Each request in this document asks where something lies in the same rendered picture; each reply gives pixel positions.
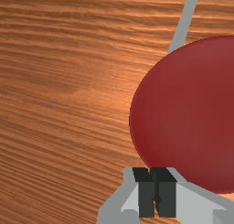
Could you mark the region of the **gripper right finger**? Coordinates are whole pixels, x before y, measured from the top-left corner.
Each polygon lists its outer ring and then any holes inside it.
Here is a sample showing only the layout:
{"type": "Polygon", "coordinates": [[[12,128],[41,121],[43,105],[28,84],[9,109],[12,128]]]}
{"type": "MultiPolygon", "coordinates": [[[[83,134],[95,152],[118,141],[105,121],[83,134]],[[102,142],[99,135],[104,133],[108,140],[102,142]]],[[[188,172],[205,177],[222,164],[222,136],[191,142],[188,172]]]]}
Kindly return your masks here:
{"type": "Polygon", "coordinates": [[[173,167],[156,175],[156,209],[160,218],[181,224],[234,224],[234,202],[187,182],[173,167]]]}

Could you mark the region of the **grey fork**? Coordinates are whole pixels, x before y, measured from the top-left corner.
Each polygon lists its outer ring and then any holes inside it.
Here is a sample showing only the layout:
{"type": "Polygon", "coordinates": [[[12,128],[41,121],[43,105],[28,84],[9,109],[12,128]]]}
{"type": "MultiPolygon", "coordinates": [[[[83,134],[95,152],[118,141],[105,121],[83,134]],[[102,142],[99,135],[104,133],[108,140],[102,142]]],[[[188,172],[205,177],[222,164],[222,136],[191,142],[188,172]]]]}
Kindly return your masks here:
{"type": "Polygon", "coordinates": [[[188,29],[196,9],[197,1],[198,0],[186,0],[182,14],[175,29],[175,34],[167,51],[168,54],[185,45],[188,29]]]}

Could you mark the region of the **red plate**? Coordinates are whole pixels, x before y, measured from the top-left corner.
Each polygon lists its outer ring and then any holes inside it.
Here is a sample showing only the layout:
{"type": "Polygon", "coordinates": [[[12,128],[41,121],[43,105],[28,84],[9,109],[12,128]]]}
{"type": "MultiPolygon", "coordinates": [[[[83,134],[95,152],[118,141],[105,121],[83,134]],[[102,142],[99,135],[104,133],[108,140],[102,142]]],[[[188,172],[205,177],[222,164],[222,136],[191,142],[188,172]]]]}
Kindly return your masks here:
{"type": "Polygon", "coordinates": [[[234,193],[234,36],[201,39],[158,61],[133,96],[129,123],[148,166],[234,193]]]}

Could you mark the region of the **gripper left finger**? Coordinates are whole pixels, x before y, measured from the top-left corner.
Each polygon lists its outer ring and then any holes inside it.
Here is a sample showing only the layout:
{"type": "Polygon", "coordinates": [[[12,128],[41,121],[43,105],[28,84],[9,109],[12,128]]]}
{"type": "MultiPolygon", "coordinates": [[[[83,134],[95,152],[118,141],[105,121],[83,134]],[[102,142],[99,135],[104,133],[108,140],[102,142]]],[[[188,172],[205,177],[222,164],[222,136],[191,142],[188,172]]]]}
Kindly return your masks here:
{"type": "Polygon", "coordinates": [[[123,182],[99,208],[97,224],[140,224],[154,217],[154,181],[145,167],[125,167],[123,182]]]}

